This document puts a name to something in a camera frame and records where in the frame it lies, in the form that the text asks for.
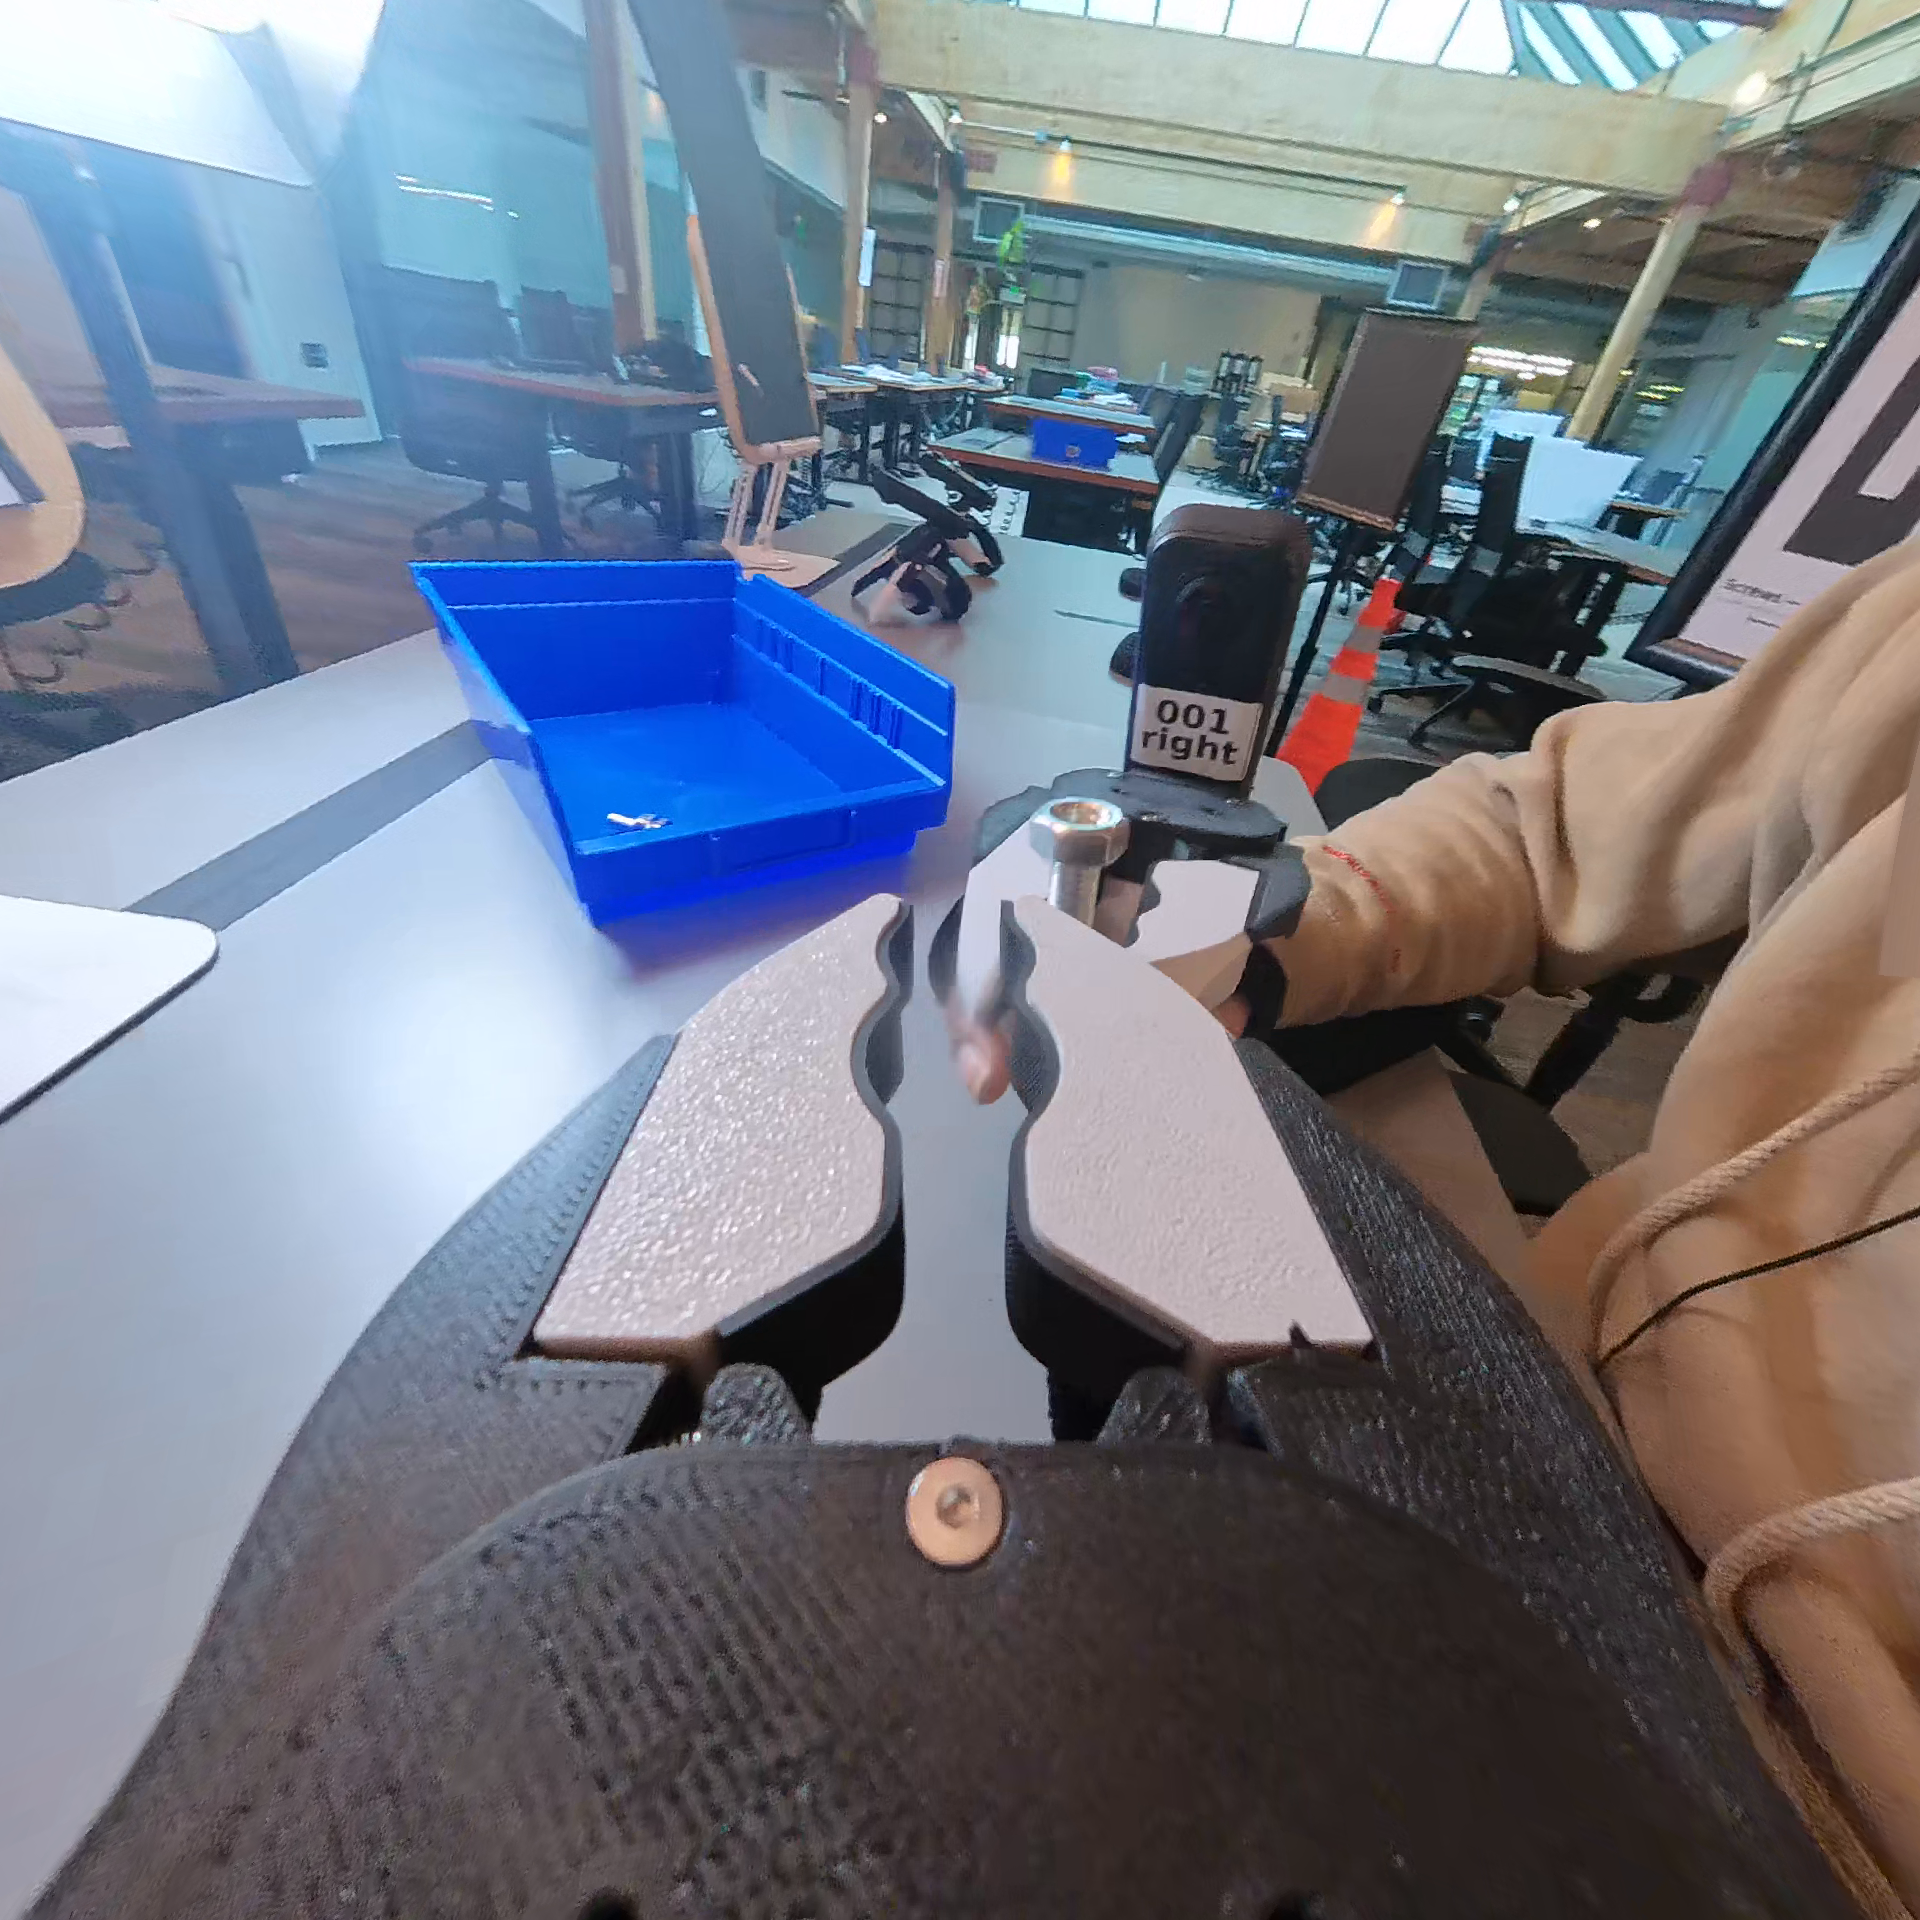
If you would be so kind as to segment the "person's right forearm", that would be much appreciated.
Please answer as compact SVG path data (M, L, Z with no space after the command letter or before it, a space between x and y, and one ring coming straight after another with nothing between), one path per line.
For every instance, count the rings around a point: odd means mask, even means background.
M1915 945L1915 541L1853 567L1728 684L1596 703L1305 845L1266 945L1283 1021L1325 1023L1604 975L1781 929L1872 975Z

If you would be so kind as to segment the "person's torso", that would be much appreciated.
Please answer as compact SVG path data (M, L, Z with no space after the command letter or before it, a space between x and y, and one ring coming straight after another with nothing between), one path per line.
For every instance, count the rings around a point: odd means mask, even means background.
M1915 983L1844 959L1730 969L1537 1277L1844 1871L1915 1915Z

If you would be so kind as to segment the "black office chair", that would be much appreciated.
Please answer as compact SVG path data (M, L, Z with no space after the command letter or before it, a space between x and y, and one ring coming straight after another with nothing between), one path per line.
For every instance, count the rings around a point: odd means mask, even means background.
M1687 1016L1707 985L1706 975L1684 972L1604 977L1587 989L1524 1079L1513 1079L1492 1054L1503 1014L1497 999L1476 997L1452 1011L1439 1047L1450 1062L1457 1101L1517 1213L1545 1219L1592 1179L1576 1141L1553 1118L1560 1099L1578 1087L1625 1025Z

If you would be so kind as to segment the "white document stand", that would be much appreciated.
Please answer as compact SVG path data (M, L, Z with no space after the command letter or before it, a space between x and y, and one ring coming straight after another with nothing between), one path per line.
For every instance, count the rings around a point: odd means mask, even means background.
M80 473L65 432L10 359L2 467L5 627L90 604ZM197 920L5 895L2 1115L200 983L217 957L217 933Z

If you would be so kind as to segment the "black panel on tripod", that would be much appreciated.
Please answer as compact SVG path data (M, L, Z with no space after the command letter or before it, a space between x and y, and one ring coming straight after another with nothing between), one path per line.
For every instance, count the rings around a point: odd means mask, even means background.
M1428 444L1476 341L1476 323L1423 310L1368 308L1321 409L1295 507L1339 521L1335 558L1308 636L1299 641L1269 749L1279 751L1338 590L1369 534L1397 532Z

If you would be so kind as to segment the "orange traffic cone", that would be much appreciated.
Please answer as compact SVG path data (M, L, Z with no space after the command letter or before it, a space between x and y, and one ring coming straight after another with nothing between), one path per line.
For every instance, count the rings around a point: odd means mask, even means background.
M1400 593L1401 580L1392 572L1376 577L1349 636L1280 742L1279 759L1312 795L1354 755L1360 712L1376 681L1380 641L1400 620Z

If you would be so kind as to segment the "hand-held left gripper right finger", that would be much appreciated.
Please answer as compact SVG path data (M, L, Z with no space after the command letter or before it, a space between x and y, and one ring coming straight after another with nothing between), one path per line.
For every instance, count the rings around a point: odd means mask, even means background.
M1007 1308L1047 1375L1111 1405L1169 1367L1213 1389L1376 1328L1228 1030L1184 987L1029 895L1007 904L1021 1121Z

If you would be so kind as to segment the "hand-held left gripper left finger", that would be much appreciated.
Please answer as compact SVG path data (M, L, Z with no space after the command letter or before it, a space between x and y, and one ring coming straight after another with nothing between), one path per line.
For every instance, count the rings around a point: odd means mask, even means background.
M803 1405L905 1295L904 1080L914 912L871 895L713 993L664 1055L533 1323L552 1359L706 1384L773 1367Z

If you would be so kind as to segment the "wooden poster stand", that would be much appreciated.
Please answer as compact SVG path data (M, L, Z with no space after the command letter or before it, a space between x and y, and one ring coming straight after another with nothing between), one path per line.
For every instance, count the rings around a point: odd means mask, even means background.
M741 467L722 547L744 573L805 591L835 560L780 547L777 519L823 435L729 23L706 1L629 1L629 13L692 197L688 262Z

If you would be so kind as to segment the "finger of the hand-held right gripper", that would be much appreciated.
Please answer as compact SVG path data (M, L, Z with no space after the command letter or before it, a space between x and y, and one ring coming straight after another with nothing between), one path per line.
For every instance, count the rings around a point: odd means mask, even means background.
M1245 920L1256 894L1251 865L1156 865L1137 916L1137 959L1219 1014L1253 955Z
M931 992L937 1000L963 1089L978 1107L1010 1086L1012 1041L1001 963L1001 888L969 887L931 939Z

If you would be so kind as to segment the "black framed sign board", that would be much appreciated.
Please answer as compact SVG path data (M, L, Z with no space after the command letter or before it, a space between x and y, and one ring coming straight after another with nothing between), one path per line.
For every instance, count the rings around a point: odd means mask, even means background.
M1725 684L1844 572L1915 534L1917 214L1689 548L1625 656Z

